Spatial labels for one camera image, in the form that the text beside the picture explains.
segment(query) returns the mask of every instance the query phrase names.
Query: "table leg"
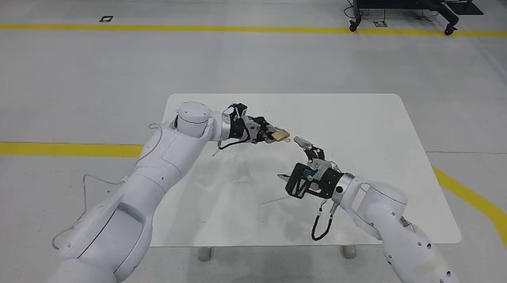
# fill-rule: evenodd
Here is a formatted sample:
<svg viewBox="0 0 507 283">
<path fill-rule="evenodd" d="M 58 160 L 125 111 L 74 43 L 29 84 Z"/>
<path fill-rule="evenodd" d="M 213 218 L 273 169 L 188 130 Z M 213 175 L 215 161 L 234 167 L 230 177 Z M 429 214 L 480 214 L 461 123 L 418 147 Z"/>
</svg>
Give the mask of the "table leg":
<svg viewBox="0 0 507 283">
<path fill-rule="evenodd" d="M 357 255 L 356 246 L 340 246 L 341 254 L 344 258 L 355 258 Z"/>
<path fill-rule="evenodd" d="M 208 262 L 213 255 L 213 247 L 201 247 L 197 252 L 197 258 L 201 262 Z"/>
</svg>

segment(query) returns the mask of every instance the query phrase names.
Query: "white cable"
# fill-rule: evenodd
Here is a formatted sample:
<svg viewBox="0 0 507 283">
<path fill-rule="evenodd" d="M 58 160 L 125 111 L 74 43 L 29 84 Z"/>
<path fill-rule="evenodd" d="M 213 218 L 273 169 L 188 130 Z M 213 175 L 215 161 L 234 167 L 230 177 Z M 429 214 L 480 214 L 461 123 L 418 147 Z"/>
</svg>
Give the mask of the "white cable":
<svg viewBox="0 0 507 283">
<path fill-rule="evenodd" d="M 53 246 L 53 248 L 55 248 L 56 250 L 60 250 L 60 248 L 58 246 L 56 246 L 56 239 L 58 237 L 60 237 L 61 235 L 63 235 L 64 233 L 66 233 L 67 231 L 69 230 L 72 230 L 75 228 L 76 224 L 78 224 L 79 221 L 81 221 L 81 218 L 84 217 L 84 215 L 86 214 L 86 210 L 87 210 L 87 204 L 86 204 L 86 178 L 87 177 L 91 177 L 91 178 L 95 178 L 96 180 L 98 181 L 101 181 L 101 182 L 104 182 L 106 184 L 110 184 L 110 185 L 119 185 L 119 184 L 123 184 L 125 183 L 125 181 L 121 180 L 119 182 L 110 182 L 110 181 L 106 181 L 105 179 L 102 179 L 102 178 L 98 178 L 97 176 L 93 176 L 93 175 L 90 175 L 90 174 L 84 174 L 82 176 L 82 192 L 83 192 L 83 202 L 84 202 L 84 209 L 82 211 L 82 214 L 79 216 L 79 218 L 72 224 L 72 226 L 70 226 L 69 228 L 65 229 L 64 231 L 61 231 L 59 232 L 57 235 L 55 235 L 53 237 L 53 240 L 51 241 L 51 244 Z"/>
<path fill-rule="evenodd" d="M 145 155 L 141 156 L 141 157 L 140 157 L 140 158 L 139 158 L 139 159 L 135 162 L 135 165 L 136 165 L 136 166 L 137 166 L 137 163 L 139 163 L 139 161 L 141 161 L 142 159 L 144 159 L 144 158 L 146 158 L 148 155 L 150 155 L 150 154 L 151 154 L 151 152 L 153 152 L 153 151 L 154 151 L 154 149 L 156 149 L 156 148 L 157 148 L 158 144 L 159 144 L 159 143 L 160 143 L 160 141 L 162 140 L 163 130 L 162 130 L 162 126 L 161 126 L 160 124 L 157 124 L 157 123 L 155 123 L 155 122 L 154 122 L 154 123 L 152 123 L 152 124 L 149 124 L 149 125 L 148 125 L 148 128 L 149 128 L 150 130 L 153 130 L 153 129 L 158 129 L 158 130 L 160 130 L 160 136 L 158 137 L 158 141 L 157 141 L 157 143 L 155 144 L 155 146 L 154 146 L 151 150 L 149 150 L 149 151 L 148 151 L 148 153 L 146 153 Z"/>
<path fill-rule="evenodd" d="M 135 166 L 137 166 L 137 164 L 139 163 L 140 160 L 146 158 L 148 155 L 151 154 L 151 152 L 154 151 L 155 148 L 157 148 L 158 144 L 160 143 L 160 141 L 162 140 L 162 135 L 163 135 L 163 130 L 162 130 L 162 126 L 160 124 L 157 124 L 157 123 L 153 123 L 153 124 L 150 124 L 148 125 L 148 128 L 149 129 L 159 129 L 160 130 L 160 136 L 158 138 L 158 141 L 157 143 L 155 144 L 155 146 L 148 151 L 148 153 L 146 153 L 145 155 L 143 155 L 142 157 L 140 157 L 136 162 L 135 162 Z M 98 178 L 97 176 L 93 176 L 91 174 L 84 174 L 82 176 L 82 193 L 83 193 L 83 202 L 84 202 L 84 209 L 82 211 L 82 214 L 79 216 L 79 218 L 67 229 L 65 229 L 64 231 L 61 231 L 59 232 L 58 234 L 56 234 L 54 237 L 53 237 L 53 240 L 51 241 L 51 244 L 53 246 L 53 248 L 55 248 L 56 250 L 60 250 L 60 248 L 58 246 L 56 246 L 56 239 L 58 237 L 60 237 L 61 235 L 63 235 L 64 233 L 66 233 L 67 231 L 69 230 L 73 230 L 76 225 L 79 223 L 79 221 L 81 221 L 81 219 L 84 217 L 84 215 L 86 214 L 86 210 L 87 210 L 87 204 L 86 204 L 86 178 L 87 177 L 91 177 L 91 178 L 94 178 L 98 181 L 101 181 L 101 182 L 104 182 L 106 184 L 110 184 L 110 185 L 119 185 L 119 184 L 123 184 L 125 183 L 129 178 L 130 178 L 130 175 L 124 177 L 121 181 L 119 182 L 111 182 L 111 181 L 106 181 L 105 179 L 102 179 L 102 178 Z"/>
</svg>

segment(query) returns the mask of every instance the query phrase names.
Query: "black cable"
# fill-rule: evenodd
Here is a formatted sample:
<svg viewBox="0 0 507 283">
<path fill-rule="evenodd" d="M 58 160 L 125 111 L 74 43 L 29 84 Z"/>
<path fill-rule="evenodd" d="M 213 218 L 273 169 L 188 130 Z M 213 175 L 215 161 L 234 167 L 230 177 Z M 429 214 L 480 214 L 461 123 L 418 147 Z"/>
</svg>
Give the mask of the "black cable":
<svg viewBox="0 0 507 283">
<path fill-rule="evenodd" d="M 416 19 L 416 20 L 426 20 L 426 21 L 433 22 L 433 21 L 436 20 L 436 18 L 438 16 L 439 16 L 438 12 L 436 12 L 435 14 L 432 14 L 430 16 L 425 16 L 425 11 L 423 9 L 421 9 L 421 15 L 415 15 L 414 19 Z"/>
<path fill-rule="evenodd" d="M 245 124 L 245 121 L 243 120 L 243 118 L 241 118 L 239 116 L 239 111 L 237 108 L 234 108 L 234 111 L 236 112 L 236 114 L 238 115 L 238 121 L 241 121 L 241 123 L 243 124 L 243 130 L 246 131 L 246 138 L 243 139 L 243 140 L 239 140 L 239 141 L 235 141 L 235 142 L 231 142 L 227 145 L 225 145 L 224 147 L 220 147 L 220 145 L 218 146 L 219 150 L 223 150 L 225 148 L 228 148 L 230 147 L 231 145 L 235 145 L 235 144 L 240 144 L 240 143 L 245 143 L 247 142 L 248 140 L 250 140 L 250 132 L 248 131 L 248 128 L 246 127 L 246 124 Z"/>
<path fill-rule="evenodd" d="M 315 229 L 317 228 L 318 220 L 320 219 L 320 213 L 322 212 L 322 206 L 318 209 L 318 215 L 315 218 L 314 227 L 311 229 L 311 238 L 314 241 L 319 241 L 320 239 L 324 238 L 328 232 L 330 232 L 331 229 L 331 223 L 333 223 L 333 215 L 330 216 L 329 221 L 327 222 L 327 228 L 326 231 L 324 231 L 319 237 L 315 237 Z"/>
</svg>

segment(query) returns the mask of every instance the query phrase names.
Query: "cable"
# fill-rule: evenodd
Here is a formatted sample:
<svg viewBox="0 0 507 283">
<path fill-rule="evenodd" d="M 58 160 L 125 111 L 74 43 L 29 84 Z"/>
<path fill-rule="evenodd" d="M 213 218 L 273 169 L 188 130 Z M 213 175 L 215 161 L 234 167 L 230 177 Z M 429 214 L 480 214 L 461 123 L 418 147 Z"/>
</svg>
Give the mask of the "cable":
<svg viewBox="0 0 507 283">
<path fill-rule="evenodd" d="M 139 163 L 142 159 L 144 159 L 144 158 L 146 158 L 148 155 L 150 155 L 150 154 L 151 154 L 151 152 L 153 152 L 153 151 L 154 151 L 154 149 L 156 149 L 156 148 L 157 148 L 158 144 L 159 144 L 159 143 L 160 143 L 160 141 L 162 140 L 163 130 L 162 130 L 162 126 L 161 126 L 160 124 L 157 124 L 157 123 L 155 123 L 155 122 L 154 122 L 154 123 L 152 123 L 152 124 L 149 124 L 149 125 L 148 125 L 148 128 L 149 128 L 150 130 L 153 130 L 153 129 L 158 129 L 158 130 L 160 130 L 160 136 L 159 136 L 158 141 L 157 141 L 157 143 L 155 144 L 155 146 L 154 146 L 151 150 L 149 150 L 149 151 L 148 151 L 148 153 L 146 153 L 145 155 L 141 156 L 141 157 L 140 157 L 140 158 L 139 158 L 139 159 L 135 162 L 135 166 L 137 166 L 137 164 L 138 164 L 138 163 Z"/>
<path fill-rule="evenodd" d="M 148 128 L 150 130 L 153 130 L 153 129 L 159 129 L 160 130 L 160 136 L 158 138 L 158 141 L 157 143 L 155 144 L 155 146 L 149 150 L 145 155 L 143 155 L 142 157 L 140 157 L 136 162 L 135 162 L 135 166 L 137 166 L 137 164 L 139 163 L 139 161 L 141 161 L 142 159 L 146 158 L 148 155 L 150 155 L 155 148 L 157 148 L 158 144 L 160 143 L 160 141 L 162 140 L 162 136 L 163 136 L 163 130 L 162 130 L 162 126 L 160 124 L 157 124 L 157 123 L 153 123 L 153 124 L 149 124 L 148 125 Z M 104 182 L 106 184 L 110 184 L 110 185 L 119 185 L 119 184 L 123 184 L 125 183 L 129 178 L 130 178 L 130 175 L 124 177 L 121 181 L 119 182 L 111 182 L 111 181 L 106 181 L 105 179 L 102 179 L 102 178 L 98 178 L 97 176 L 93 176 L 91 174 L 84 174 L 82 176 L 82 193 L 83 193 L 83 202 L 84 202 L 84 209 L 81 213 L 81 215 L 79 216 L 79 218 L 67 229 L 65 229 L 64 231 L 61 231 L 59 232 L 58 234 L 56 234 L 52 241 L 51 241 L 51 244 L 53 246 L 53 248 L 55 248 L 56 250 L 60 250 L 60 248 L 58 246 L 56 246 L 56 239 L 58 239 L 58 237 L 60 237 L 61 235 L 63 235 L 64 233 L 66 233 L 67 231 L 69 230 L 73 230 L 76 225 L 79 223 L 79 221 L 81 221 L 81 219 L 84 217 L 84 215 L 86 214 L 86 211 L 87 211 L 87 203 L 86 203 L 86 178 L 94 178 L 100 182 Z"/>
<path fill-rule="evenodd" d="M 314 241 L 319 241 L 320 239 L 324 238 L 330 232 L 331 224 L 333 223 L 333 213 L 331 213 L 330 214 L 330 218 L 327 221 L 327 228 L 326 228 L 326 230 L 319 237 L 315 237 L 315 229 L 317 228 L 318 220 L 320 219 L 320 214 L 322 213 L 322 206 L 326 202 L 327 202 L 327 199 L 325 199 L 324 201 L 322 201 L 322 203 L 320 204 L 320 207 L 318 208 L 317 217 L 315 217 L 314 227 L 311 229 L 311 238 Z"/>
<path fill-rule="evenodd" d="M 243 139 L 243 140 L 239 140 L 239 141 L 231 142 L 231 143 L 229 143 L 229 144 L 225 145 L 224 147 L 221 147 L 221 143 L 222 143 L 222 141 L 219 141 L 219 142 L 218 142 L 218 146 L 217 146 L 217 148 L 218 148 L 219 150 L 223 150 L 223 149 L 228 148 L 228 147 L 230 147 L 230 146 L 232 146 L 232 145 L 236 145 L 236 144 L 240 144 L 240 143 L 245 143 L 246 141 L 250 140 L 250 132 L 248 131 L 248 128 L 246 127 L 245 121 L 243 120 L 243 118 L 241 118 L 241 117 L 240 117 L 240 113 L 239 113 L 238 108 L 234 107 L 234 111 L 235 111 L 235 112 L 236 112 L 236 114 L 238 115 L 238 121 L 241 121 L 241 123 L 243 124 L 243 129 L 246 131 L 246 138 L 245 138 L 245 139 Z"/>
<path fill-rule="evenodd" d="M 75 226 L 76 226 L 76 224 L 78 224 L 78 222 L 81 221 L 81 219 L 86 214 L 86 210 L 87 210 L 87 208 L 86 208 L 86 206 L 87 206 L 87 204 L 86 204 L 86 178 L 87 177 L 95 178 L 98 181 L 101 181 L 101 182 L 104 182 L 104 183 L 110 184 L 110 185 L 119 185 L 119 184 L 125 183 L 124 180 L 121 180 L 119 182 L 110 182 L 110 181 L 106 181 L 105 179 L 98 178 L 97 176 L 93 176 L 93 175 L 90 175 L 90 174 L 84 174 L 82 176 L 82 192 L 83 192 L 83 202 L 84 202 L 84 207 L 85 208 L 83 209 L 83 211 L 82 211 L 81 215 L 79 216 L 79 218 L 72 224 L 72 226 L 70 226 L 69 228 L 65 229 L 64 231 L 59 232 L 57 235 L 55 235 L 53 237 L 53 240 L 51 241 L 51 244 L 52 244 L 53 248 L 55 248 L 56 250 L 60 250 L 60 248 L 58 246 L 56 246 L 56 243 L 55 243 L 56 239 L 58 237 L 60 237 L 61 235 L 63 235 L 64 233 L 66 233 L 67 231 L 74 229 Z"/>
<path fill-rule="evenodd" d="M 436 13 L 432 14 L 431 16 L 427 17 L 427 16 L 425 16 L 425 11 L 423 9 L 421 9 L 421 15 L 415 15 L 414 19 L 416 19 L 416 20 L 426 20 L 426 21 L 433 22 L 433 21 L 436 20 L 436 18 L 438 16 L 439 16 L 439 13 L 436 12 Z"/>
</svg>

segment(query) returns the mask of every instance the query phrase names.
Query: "small yellow object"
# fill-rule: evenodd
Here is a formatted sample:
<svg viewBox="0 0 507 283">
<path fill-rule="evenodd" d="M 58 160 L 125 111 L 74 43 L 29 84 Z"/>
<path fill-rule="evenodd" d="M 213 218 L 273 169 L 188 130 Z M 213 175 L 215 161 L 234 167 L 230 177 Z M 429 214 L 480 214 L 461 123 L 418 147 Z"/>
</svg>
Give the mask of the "small yellow object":
<svg viewBox="0 0 507 283">
<path fill-rule="evenodd" d="M 277 129 L 271 136 L 276 142 L 280 142 L 287 139 L 291 134 L 283 129 Z"/>
</svg>

